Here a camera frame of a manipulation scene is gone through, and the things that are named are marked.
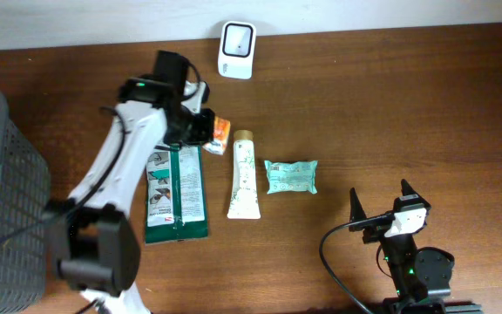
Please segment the small orange box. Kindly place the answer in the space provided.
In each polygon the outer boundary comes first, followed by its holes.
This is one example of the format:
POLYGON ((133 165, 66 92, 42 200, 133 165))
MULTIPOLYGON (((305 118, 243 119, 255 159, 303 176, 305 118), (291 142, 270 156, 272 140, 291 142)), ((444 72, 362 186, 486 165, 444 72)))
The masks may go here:
POLYGON ((231 122, 227 119, 216 116, 214 118, 213 139, 202 147, 211 154, 223 155, 227 150, 227 143, 230 135, 231 122))

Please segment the mint green wipes packet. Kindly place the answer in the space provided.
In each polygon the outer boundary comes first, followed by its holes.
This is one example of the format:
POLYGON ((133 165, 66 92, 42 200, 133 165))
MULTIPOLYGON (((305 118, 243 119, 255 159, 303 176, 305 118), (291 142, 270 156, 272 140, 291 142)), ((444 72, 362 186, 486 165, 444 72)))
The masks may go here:
POLYGON ((310 192, 315 195, 315 171, 317 160, 294 163, 265 160, 268 178, 268 194, 280 192, 310 192))

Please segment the white tube with cork cap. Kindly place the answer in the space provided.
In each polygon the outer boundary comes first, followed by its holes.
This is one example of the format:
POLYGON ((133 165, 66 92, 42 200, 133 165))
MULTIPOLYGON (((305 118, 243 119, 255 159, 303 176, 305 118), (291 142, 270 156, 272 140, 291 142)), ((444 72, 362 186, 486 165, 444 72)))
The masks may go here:
POLYGON ((234 133, 234 177, 229 202, 228 219, 258 220, 259 209, 253 133, 234 133))

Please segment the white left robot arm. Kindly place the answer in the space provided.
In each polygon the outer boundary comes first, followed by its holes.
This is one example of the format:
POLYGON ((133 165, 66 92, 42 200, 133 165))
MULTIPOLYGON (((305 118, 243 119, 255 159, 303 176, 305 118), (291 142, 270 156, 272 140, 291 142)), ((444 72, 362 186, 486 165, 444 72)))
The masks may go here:
POLYGON ((179 53, 158 51, 151 72, 119 88, 112 127, 83 180, 44 210, 56 277, 101 313, 149 311, 135 283, 141 250, 129 215, 156 147, 198 147, 214 137, 207 83, 188 79, 197 71, 179 53))

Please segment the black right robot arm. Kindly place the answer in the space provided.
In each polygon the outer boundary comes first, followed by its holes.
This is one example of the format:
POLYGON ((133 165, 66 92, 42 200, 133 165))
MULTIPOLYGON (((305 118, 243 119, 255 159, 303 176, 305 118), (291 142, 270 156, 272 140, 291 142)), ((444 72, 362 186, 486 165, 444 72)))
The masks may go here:
POLYGON ((431 205, 407 180, 393 208, 379 216, 368 217, 354 188, 350 194, 351 232, 361 231, 365 244, 378 243, 384 254, 389 276, 397 290, 377 306, 378 313, 480 313, 479 304, 446 304, 451 294, 450 280, 454 256, 435 247, 419 248, 414 235, 426 227, 431 205))

